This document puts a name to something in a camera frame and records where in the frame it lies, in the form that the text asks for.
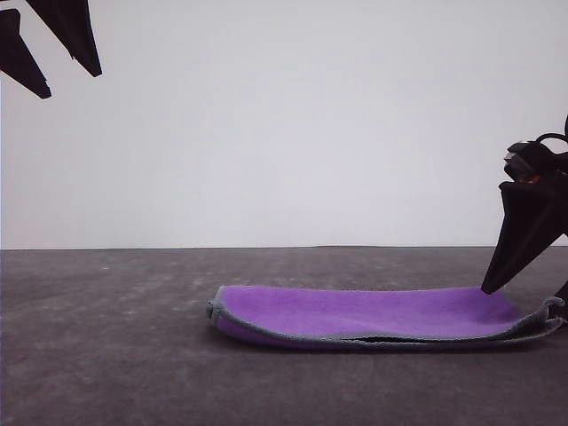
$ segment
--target gray stitched border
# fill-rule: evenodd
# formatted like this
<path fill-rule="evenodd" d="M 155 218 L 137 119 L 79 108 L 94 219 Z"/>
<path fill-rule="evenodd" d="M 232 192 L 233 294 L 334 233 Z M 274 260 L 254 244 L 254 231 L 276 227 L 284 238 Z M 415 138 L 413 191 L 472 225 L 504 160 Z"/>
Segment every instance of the gray stitched border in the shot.
<path fill-rule="evenodd" d="M 402 335 L 396 333 L 381 333 L 381 332 L 362 332 L 357 334 L 331 334 L 331 335 L 288 335 L 271 331 L 267 328 L 259 327 L 249 321 L 239 318 L 230 312 L 222 300 L 222 293 L 225 286 L 219 287 L 215 297 L 208 302 L 207 314 L 211 318 L 213 324 L 217 325 L 219 317 L 223 316 L 227 320 L 235 322 L 237 325 L 255 331 L 261 335 L 271 337 L 272 339 L 283 340 L 288 342 L 297 343 L 316 343 L 324 344 L 325 346 L 340 345 L 342 347 L 402 347 L 412 345 L 423 346 L 429 343 L 434 344 L 436 348 L 443 349 L 446 346 L 442 343 L 450 343 L 448 347 L 458 349 L 462 347 L 467 349 L 469 347 L 488 346 L 492 344 L 512 344 L 528 342 L 549 335 L 560 328 L 565 321 L 561 318 L 547 319 L 548 307 L 550 305 L 562 306 L 564 301 L 558 297 L 551 297 L 547 299 L 541 307 L 531 314 L 523 317 L 513 326 L 508 329 L 490 335 L 481 335 L 475 337 L 432 337 L 432 336 L 416 336 L 416 335 Z M 537 327 L 538 330 L 531 330 L 532 327 Z M 360 339 L 376 339 L 377 342 L 366 342 Z"/>

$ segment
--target purple cloth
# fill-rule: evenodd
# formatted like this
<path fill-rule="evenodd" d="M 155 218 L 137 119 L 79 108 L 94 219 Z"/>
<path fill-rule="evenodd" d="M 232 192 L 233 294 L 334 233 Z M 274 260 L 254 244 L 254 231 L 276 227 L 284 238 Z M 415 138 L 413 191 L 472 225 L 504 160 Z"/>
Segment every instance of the purple cloth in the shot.
<path fill-rule="evenodd" d="M 218 290 L 209 310 L 219 330 L 252 343 L 373 349 L 525 341 L 559 327 L 558 321 L 547 321 L 548 304 L 523 317 L 502 293 L 487 295 L 477 287 L 356 291 L 228 286 Z"/>

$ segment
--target white backdrop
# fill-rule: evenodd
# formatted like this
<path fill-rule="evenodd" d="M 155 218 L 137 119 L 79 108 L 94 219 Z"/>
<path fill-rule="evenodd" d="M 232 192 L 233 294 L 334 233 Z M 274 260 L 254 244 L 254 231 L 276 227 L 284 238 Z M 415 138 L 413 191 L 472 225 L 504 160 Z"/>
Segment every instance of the white backdrop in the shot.
<path fill-rule="evenodd" d="M 23 1 L 5 249 L 489 245 L 502 157 L 568 114 L 568 2 L 91 0 L 104 74 Z"/>

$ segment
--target gray countertop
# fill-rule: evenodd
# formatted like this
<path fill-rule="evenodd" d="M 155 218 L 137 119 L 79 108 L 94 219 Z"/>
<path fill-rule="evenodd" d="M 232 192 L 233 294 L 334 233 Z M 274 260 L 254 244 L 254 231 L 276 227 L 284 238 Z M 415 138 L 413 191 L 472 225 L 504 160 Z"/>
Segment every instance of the gray countertop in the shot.
<path fill-rule="evenodd" d="M 568 327 L 505 351 L 310 353 L 219 334 L 219 285 L 478 285 L 491 248 L 5 251 L 3 424 L 563 424 Z M 530 311 L 568 278 L 550 248 L 506 292 Z"/>

